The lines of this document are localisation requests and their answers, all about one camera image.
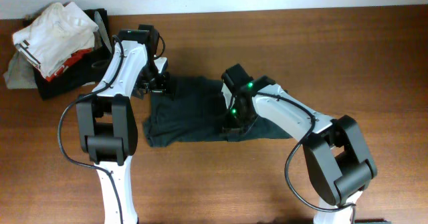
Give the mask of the dark green Nike t-shirt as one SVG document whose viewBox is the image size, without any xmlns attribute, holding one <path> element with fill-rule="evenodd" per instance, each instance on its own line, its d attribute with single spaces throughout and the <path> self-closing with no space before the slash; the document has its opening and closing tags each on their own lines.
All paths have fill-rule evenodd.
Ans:
<svg viewBox="0 0 428 224">
<path fill-rule="evenodd" d="M 258 117 L 241 133 L 224 132 L 225 99 L 223 82 L 203 76 L 171 78 L 173 97 L 150 97 L 151 113 L 143 123 L 144 137 L 153 148 L 174 142 L 240 142 L 255 139 L 289 139 L 279 126 Z"/>
</svg>

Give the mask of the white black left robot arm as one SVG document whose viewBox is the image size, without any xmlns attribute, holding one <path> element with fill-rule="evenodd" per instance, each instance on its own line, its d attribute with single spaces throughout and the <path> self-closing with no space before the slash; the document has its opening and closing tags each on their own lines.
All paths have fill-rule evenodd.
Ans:
<svg viewBox="0 0 428 224">
<path fill-rule="evenodd" d="M 165 45 L 152 25 L 120 30 L 100 83 L 76 103 L 80 144 L 100 180 L 105 223 L 139 222 L 130 174 L 138 128 L 130 99 L 172 93 L 168 60 L 156 52 Z"/>
</svg>

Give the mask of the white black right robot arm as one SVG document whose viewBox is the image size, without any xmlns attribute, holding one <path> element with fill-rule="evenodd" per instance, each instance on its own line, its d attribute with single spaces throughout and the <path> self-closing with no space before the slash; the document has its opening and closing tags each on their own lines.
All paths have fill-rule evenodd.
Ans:
<svg viewBox="0 0 428 224">
<path fill-rule="evenodd" d="M 356 202 L 377 175 L 377 166 L 356 120 L 317 112 L 291 97 L 273 79 L 254 79 L 240 64 L 222 74 L 227 111 L 223 131 L 243 135 L 258 118 L 297 140 L 288 155 L 284 177 L 297 199 L 316 210 L 314 223 L 354 223 Z M 304 152 L 309 179 L 320 202 L 313 205 L 293 187 L 289 169 L 298 149 Z"/>
</svg>

